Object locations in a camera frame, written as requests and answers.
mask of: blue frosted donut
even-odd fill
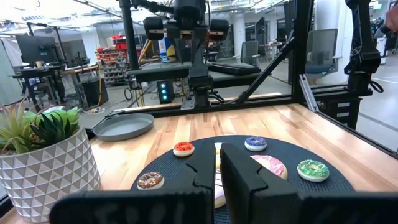
[[[245,143],[249,146],[265,146],[267,144],[266,139],[259,136],[248,137]]]

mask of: person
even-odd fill
[[[386,14],[386,26],[393,32],[398,32],[398,2]]]

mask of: office chair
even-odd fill
[[[240,58],[241,63],[246,63],[252,66],[259,66],[259,42],[246,41],[242,43],[241,55],[235,55],[234,58]]]
[[[338,29],[313,30],[308,34],[307,64],[305,74],[307,78],[321,78],[338,71],[336,54]]]

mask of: round black tray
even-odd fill
[[[341,174],[336,168],[330,165],[327,161],[321,157],[315,155],[314,153],[303,149],[299,146],[276,140],[267,139],[267,148],[261,152],[251,152],[244,147],[244,140],[249,136],[217,136],[208,139],[212,139],[214,142],[228,142],[234,144],[235,146],[242,149],[247,155],[270,155],[282,161],[288,172],[287,181],[295,184],[300,189],[312,192],[342,192],[342,191],[353,191],[354,188],[348,182],[348,180]],[[195,150],[199,150],[199,146],[205,139],[199,139],[191,142],[195,146]],[[148,166],[146,166],[142,172],[138,175],[140,177],[142,174],[150,171],[160,172],[165,177],[165,185],[167,182],[172,180],[174,175],[177,173],[179,168],[184,164],[189,157],[177,157],[173,154],[173,151],[166,152],[154,161],[152,161]],[[302,179],[297,173],[297,165],[306,159],[313,159],[326,164],[330,171],[329,178],[320,183],[309,182]],[[134,181],[131,190],[138,190],[136,181]],[[226,206],[223,206],[215,210],[214,213],[214,223],[230,223],[229,213]]]

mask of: computer monitor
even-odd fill
[[[16,39],[21,50],[23,62],[58,62],[55,39],[53,37],[16,35]]]

